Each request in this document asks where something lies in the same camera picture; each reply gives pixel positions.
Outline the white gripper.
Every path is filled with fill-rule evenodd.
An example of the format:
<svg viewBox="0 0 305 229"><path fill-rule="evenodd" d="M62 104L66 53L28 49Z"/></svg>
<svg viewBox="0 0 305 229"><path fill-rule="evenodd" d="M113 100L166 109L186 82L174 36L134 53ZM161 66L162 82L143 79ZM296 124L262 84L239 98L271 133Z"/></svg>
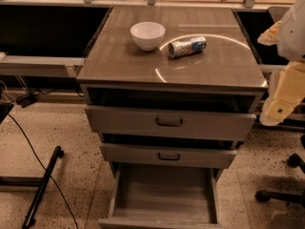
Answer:
<svg viewBox="0 0 305 229"><path fill-rule="evenodd" d="M259 35L257 42L265 46L276 44L281 20ZM261 124L275 126L287 118L305 98L305 64L291 62L282 71L272 73L269 96L259 117Z"/></svg>

